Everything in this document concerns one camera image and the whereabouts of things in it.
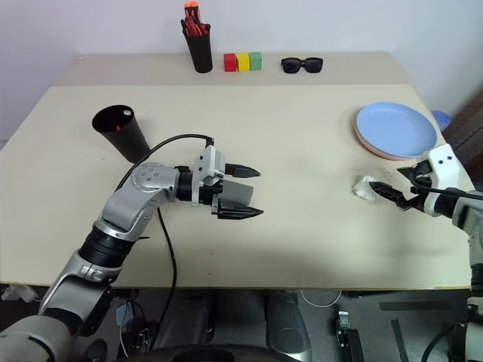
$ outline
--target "green block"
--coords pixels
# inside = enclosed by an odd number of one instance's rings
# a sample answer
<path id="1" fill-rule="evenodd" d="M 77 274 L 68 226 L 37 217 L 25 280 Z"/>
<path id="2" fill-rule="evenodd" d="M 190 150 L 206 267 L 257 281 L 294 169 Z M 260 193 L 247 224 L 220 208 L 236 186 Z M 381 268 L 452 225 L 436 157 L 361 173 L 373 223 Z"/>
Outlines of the green block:
<path id="1" fill-rule="evenodd" d="M 262 54 L 255 51 L 248 55 L 250 56 L 250 70 L 262 70 Z"/>

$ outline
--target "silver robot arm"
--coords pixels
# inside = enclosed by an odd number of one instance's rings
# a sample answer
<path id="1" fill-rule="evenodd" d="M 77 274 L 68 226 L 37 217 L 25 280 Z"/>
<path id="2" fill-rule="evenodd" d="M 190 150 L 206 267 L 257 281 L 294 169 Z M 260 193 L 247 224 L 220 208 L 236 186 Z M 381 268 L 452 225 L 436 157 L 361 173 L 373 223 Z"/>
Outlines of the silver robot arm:
<path id="1" fill-rule="evenodd" d="M 457 189 L 461 163 L 451 146 L 429 150 L 414 167 L 398 169 L 411 183 L 411 200 L 391 186 L 371 183 L 372 189 L 403 210 L 411 207 L 431 216 L 444 215 L 469 237 L 469 266 L 472 271 L 468 320 L 453 330 L 451 354 L 455 361 L 483 361 L 483 192 Z"/>
<path id="2" fill-rule="evenodd" d="M 147 162 L 135 168 L 107 201 L 84 244 L 70 257 L 40 305 L 38 315 L 24 318 L 0 333 L 0 360 L 60 362 L 77 336 L 97 330 L 112 301 L 110 284 L 140 239 L 156 208 L 176 200 L 210 204 L 219 219 L 244 219 L 263 211 L 248 207 L 253 189 L 224 181 L 225 174 L 260 174 L 225 164 L 224 155 L 208 146 L 188 167 Z M 229 185 L 223 189 L 223 183 Z"/>

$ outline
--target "red block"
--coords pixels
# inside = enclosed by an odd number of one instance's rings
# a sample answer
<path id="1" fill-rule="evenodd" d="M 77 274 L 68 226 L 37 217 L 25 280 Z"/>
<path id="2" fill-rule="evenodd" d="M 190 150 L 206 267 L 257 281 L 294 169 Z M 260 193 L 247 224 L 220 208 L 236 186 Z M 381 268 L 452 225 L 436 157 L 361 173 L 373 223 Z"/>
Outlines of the red block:
<path id="1" fill-rule="evenodd" d="M 236 72 L 236 55 L 234 53 L 225 53 L 223 62 L 225 63 L 225 72 Z"/>

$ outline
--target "black cable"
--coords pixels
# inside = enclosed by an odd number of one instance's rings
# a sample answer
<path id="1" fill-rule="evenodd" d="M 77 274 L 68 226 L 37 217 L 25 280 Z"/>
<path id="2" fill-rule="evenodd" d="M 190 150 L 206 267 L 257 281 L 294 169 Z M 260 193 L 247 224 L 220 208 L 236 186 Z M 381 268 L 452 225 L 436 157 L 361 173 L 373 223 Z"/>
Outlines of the black cable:
<path id="1" fill-rule="evenodd" d="M 450 195 L 450 196 L 455 196 L 455 197 L 458 197 L 458 198 L 472 198 L 474 200 L 483 200 L 483 196 L 480 196 L 480 195 L 469 194 L 469 193 L 466 193 L 466 192 L 433 189 L 431 187 L 425 186 L 422 183 L 420 183 L 418 181 L 418 179 L 415 177 L 415 175 L 413 175 L 413 174 L 411 174 L 409 176 L 409 180 L 418 189 L 421 189 L 421 190 L 424 190 L 424 191 L 427 191 L 427 192 L 434 192 L 436 194 Z"/>
<path id="2" fill-rule="evenodd" d="M 206 141 L 206 146 L 214 144 L 213 137 L 205 136 L 204 134 L 185 133 L 185 134 L 180 134 L 178 136 L 173 136 L 171 138 L 168 138 L 167 140 L 164 140 L 163 142 L 158 143 L 148 153 L 146 153 L 138 162 L 133 164 L 132 167 L 129 169 L 129 171 L 122 177 L 121 181 L 118 184 L 118 187 L 116 187 L 115 190 L 118 191 L 122 187 L 122 185 L 124 185 L 124 183 L 126 182 L 126 180 L 129 177 L 129 175 L 131 175 L 131 172 L 133 172 L 133 170 L 136 167 L 138 167 L 145 160 L 147 160 L 150 155 L 152 155 L 154 152 L 158 151 L 162 146 L 165 146 L 168 143 L 171 143 L 171 142 L 176 141 L 176 140 L 181 140 L 182 138 L 201 138 L 202 140 Z"/>
<path id="3" fill-rule="evenodd" d="M 436 345 L 441 340 L 441 338 L 443 338 L 448 333 L 450 333 L 454 328 L 455 328 L 455 326 L 451 326 L 449 328 L 446 328 L 445 330 L 442 330 L 440 333 L 438 333 L 436 335 L 435 338 L 433 338 L 431 340 L 431 342 L 428 344 L 428 346 L 424 350 L 423 356 L 421 357 L 421 362 L 428 362 L 429 355 L 431 354 L 431 351 L 434 349 L 434 347 L 436 347 Z"/>
<path id="4" fill-rule="evenodd" d="M 168 230 L 166 229 L 166 225 L 165 225 L 165 222 L 163 221 L 163 216 L 161 215 L 161 211 L 159 210 L 159 207 L 157 211 L 158 211 L 158 219 L 159 219 L 159 222 L 161 223 L 161 227 L 163 228 L 163 232 L 165 233 L 166 241 L 169 247 L 169 253 L 171 255 L 171 264 L 173 265 L 173 280 L 171 282 L 171 288 L 169 290 L 168 299 L 166 299 L 165 307 L 163 309 L 163 312 L 161 313 L 161 317 L 159 318 L 158 323 L 156 324 L 156 329 L 152 336 L 151 344 L 149 345 L 150 351 L 154 348 L 154 343 L 156 341 L 156 338 L 158 338 L 159 330 L 161 329 L 161 325 L 163 324 L 163 320 L 166 317 L 169 305 L 171 303 L 171 300 L 173 299 L 174 289 L 176 288 L 176 281 L 177 281 L 177 265 L 176 265 L 176 259 L 174 258 L 173 245 L 171 244 L 171 239 L 169 237 Z"/>
<path id="5" fill-rule="evenodd" d="M 115 188 L 115 190 L 116 191 L 119 190 L 124 185 L 124 183 L 126 182 L 126 180 L 129 177 L 129 175 L 131 175 L 132 171 L 136 167 L 138 167 L 140 164 L 142 164 L 145 160 L 147 160 L 150 155 L 152 155 L 154 152 L 158 151 L 162 146 L 165 146 L 168 143 L 171 143 L 171 142 L 176 141 L 176 140 L 181 140 L 183 138 L 199 138 L 199 139 L 205 140 L 206 141 L 205 147 L 208 147 L 209 145 L 214 144 L 213 137 L 205 136 L 204 134 L 185 133 L 185 134 L 180 134 L 178 136 L 173 136 L 171 138 L 168 138 L 167 140 L 164 140 L 163 142 L 158 143 L 148 153 L 146 153 L 138 162 L 133 164 L 132 167 L 128 170 L 128 172 L 126 172 L 126 174 L 122 177 L 121 181 L 119 182 L 119 184 Z M 159 330 L 161 329 L 161 325 L 163 323 L 163 320 L 166 317 L 169 305 L 171 304 L 171 300 L 173 299 L 174 289 L 176 288 L 176 282 L 177 282 L 177 264 L 176 264 L 176 259 L 174 257 L 173 245 L 171 244 L 171 239 L 169 237 L 168 230 L 166 229 L 166 225 L 165 225 L 165 222 L 163 221 L 163 217 L 161 215 L 161 211 L 159 210 L 159 207 L 157 209 L 157 212 L 158 212 L 158 220 L 159 220 L 159 223 L 161 224 L 163 232 L 165 233 L 166 241 L 168 243 L 169 253 L 171 255 L 171 264 L 173 266 L 173 279 L 172 279 L 172 282 L 171 282 L 171 288 L 169 290 L 168 299 L 166 300 L 166 303 L 165 303 L 165 306 L 164 306 L 163 311 L 161 313 L 161 316 L 159 317 L 159 320 L 156 323 L 155 332 L 154 332 L 154 335 L 152 337 L 151 343 L 149 344 L 149 350 L 150 351 L 154 348 L 154 344 L 155 344 L 156 338 L 158 337 Z"/>
<path id="6" fill-rule="evenodd" d="M 144 326 L 144 328 L 146 328 L 146 326 L 147 326 L 147 324 L 146 324 L 146 316 L 144 315 L 143 307 L 141 307 L 141 305 L 138 302 L 135 302 L 134 300 L 131 300 L 131 299 L 128 300 L 128 303 L 134 304 L 135 306 L 137 306 L 137 308 L 141 312 L 141 316 L 143 317 L 143 326 Z"/>

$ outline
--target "white cable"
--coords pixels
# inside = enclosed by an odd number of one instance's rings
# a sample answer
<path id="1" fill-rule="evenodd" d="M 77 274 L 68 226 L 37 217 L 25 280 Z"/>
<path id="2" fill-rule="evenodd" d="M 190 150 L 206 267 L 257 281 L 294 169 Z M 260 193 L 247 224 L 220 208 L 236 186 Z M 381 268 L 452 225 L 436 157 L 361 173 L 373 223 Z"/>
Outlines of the white cable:
<path id="1" fill-rule="evenodd" d="M 124 302 L 124 308 L 125 308 L 125 310 L 124 310 L 124 317 L 122 318 L 122 323 L 124 323 L 124 321 L 126 319 L 126 315 L 128 314 L 128 301 Z M 129 357 L 128 352 L 126 351 L 126 347 L 124 346 L 124 342 L 122 340 L 122 326 L 123 326 L 122 323 L 119 326 L 119 341 L 121 343 L 122 351 L 124 351 L 125 356 Z"/>
<path id="2" fill-rule="evenodd" d="M 122 351 L 124 351 L 126 357 L 129 357 L 128 352 L 126 351 L 126 347 L 124 347 L 124 342 L 122 341 L 122 325 L 119 326 L 119 341 L 121 341 Z"/>
<path id="3" fill-rule="evenodd" d="M 328 308 L 328 307 L 331 307 L 332 305 L 334 305 L 335 303 L 337 303 L 337 300 L 339 300 L 340 296 L 342 295 L 342 290 L 339 290 L 339 293 L 337 294 L 337 296 L 335 297 L 335 299 L 332 302 L 328 303 L 328 304 L 315 304 L 315 303 L 310 302 L 305 297 L 305 295 L 303 294 L 303 290 L 300 290 L 300 294 L 302 295 L 303 300 L 305 300 L 311 306 L 314 306 L 314 307 L 317 307 L 317 308 Z"/>

